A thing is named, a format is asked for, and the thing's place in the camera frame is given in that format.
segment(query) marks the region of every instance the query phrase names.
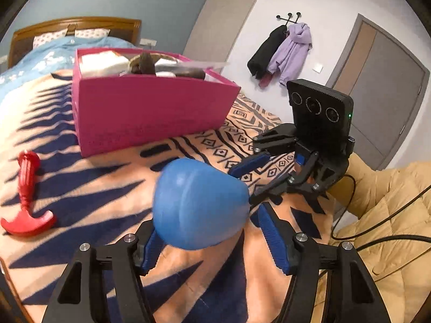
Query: blue duvet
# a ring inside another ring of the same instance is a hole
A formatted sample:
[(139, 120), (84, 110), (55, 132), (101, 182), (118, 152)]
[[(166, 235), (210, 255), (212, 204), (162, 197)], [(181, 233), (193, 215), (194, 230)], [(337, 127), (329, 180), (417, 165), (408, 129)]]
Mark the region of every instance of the blue duvet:
[(115, 37), (58, 38), (29, 52), (14, 67), (0, 74), (0, 103), (10, 91), (31, 81), (62, 69), (72, 69), (77, 48), (119, 47), (134, 48), (133, 44)]

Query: light switch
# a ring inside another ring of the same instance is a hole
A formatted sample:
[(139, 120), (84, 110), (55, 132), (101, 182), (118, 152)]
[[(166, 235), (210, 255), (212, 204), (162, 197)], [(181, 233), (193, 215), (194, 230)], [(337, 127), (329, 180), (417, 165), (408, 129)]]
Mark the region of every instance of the light switch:
[(142, 46), (156, 46), (157, 45), (157, 41), (156, 40), (151, 40), (150, 38), (142, 38), (141, 41), (139, 42), (140, 45)]
[(323, 65), (322, 65), (322, 64), (320, 64), (320, 63), (316, 63), (316, 64), (314, 65), (314, 68), (313, 68), (313, 70), (314, 70), (316, 73), (320, 73), (320, 72), (322, 71), (322, 69), (323, 69)]

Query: bed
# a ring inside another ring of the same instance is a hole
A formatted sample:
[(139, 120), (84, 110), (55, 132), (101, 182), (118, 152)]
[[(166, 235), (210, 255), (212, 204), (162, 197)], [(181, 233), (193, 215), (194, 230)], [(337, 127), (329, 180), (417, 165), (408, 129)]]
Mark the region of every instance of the bed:
[[(75, 31), (103, 28), (107, 37), (80, 38)], [(35, 36), (66, 30), (65, 36), (33, 49)], [(0, 103), (15, 88), (43, 75), (72, 69), (77, 48), (135, 47), (141, 21), (117, 17), (70, 17), (49, 20), (14, 32), (8, 70), (0, 74)]]
[[(127, 28), (136, 27), (128, 24)], [(22, 45), (28, 41), (24, 40), (36, 30), (26, 29), (29, 34), (19, 31), (14, 39), (12, 69), (29, 55), (18, 59), (25, 53), (18, 51), (25, 49)], [(130, 35), (123, 41), (132, 44), (136, 35)], [(152, 217), (152, 192), (166, 164), (188, 157), (227, 171), (251, 154), (254, 136), (281, 123), (240, 94), (218, 130), (83, 159), (72, 117), (70, 76), (69, 69), (57, 70), (54, 76), (40, 75), (10, 91), (0, 105), (0, 122), (7, 123), (0, 129), (4, 142), (0, 147), (0, 217), (10, 220), (19, 210), (16, 157), (30, 149), (42, 161), (34, 214), (51, 210), (58, 219), (53, 229), (33, 238), (0, 235), (0, 257), (35, 323), (42, 321), (55, 283), (80, 244), (113, 243)], [(253, 192), (293, 168), (293, 155), (282, 155), (242, 180)], [(328, 242), (334, 209), (330, 196), (283, 195), (266, 203), (295, 230)], [(168, 245), (163, 249), (157, 266), (142, 277), (157, 323), (272, 322), (290, 278), (275, 267), (254, 211), (241, 232), (216, 246), (199, 251)], [(120, 323), (109, 272), (105, 280), (111, 322)]]

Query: orange and navy blanket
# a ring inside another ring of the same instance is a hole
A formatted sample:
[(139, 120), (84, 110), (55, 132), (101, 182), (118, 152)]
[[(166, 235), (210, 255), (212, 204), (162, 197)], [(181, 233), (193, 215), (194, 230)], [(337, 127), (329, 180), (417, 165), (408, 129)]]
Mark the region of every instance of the orange and navy blanket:
[[(254, 136), (281, 123), (240, 94), (218, 130), (83, 159), (71, 84), (51, 75), (10, 92), (0, 106), (0, 122), (0, 217), (11, 220), (19, 210), (16, 157), (27, 149), (41, 158), (34, 215), (51, 210), (58, 219), (53, 229), (33, 238), (0, 230), (0, 257), (35, 323), (42, 321), (53, 288), (80, 244), (114, 243), (152, 217), (152, 193), (167, 163), (188, 157), (227, 171), (252, 153)], [(292, 154), (274, 157), (242, 180), (252, 193), (293, 167)], [(332, 198), (290, 194), (266, 202), (296, 231), (328, 242)], [(109, 272), (105, 281), (111, 322), (121, 323)], [(274, 265), (253, 217), (216, 246), (198, 251), (166, 246), (157, 266), (142, 277), (157, 323), (269, 323), (281, 309), (289, 281)]]

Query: wooden headboard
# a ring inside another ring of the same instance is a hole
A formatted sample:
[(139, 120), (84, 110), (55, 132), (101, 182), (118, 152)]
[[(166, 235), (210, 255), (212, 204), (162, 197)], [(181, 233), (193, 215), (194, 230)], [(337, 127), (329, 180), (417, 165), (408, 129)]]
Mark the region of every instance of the wooden headboard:
[(63, 29), (68, 30), (66, 35), (74, 35), (75, 30), (94, 28), (110, 29), (109, 36), (121, 38), (136, 45), (140, 34), (141, 21), (117, 17), (69, 17), (30, 25), (13, 33), (8, 67), (11, 68), (17, 64), (33, 49), (33, 38), (35, 36)]

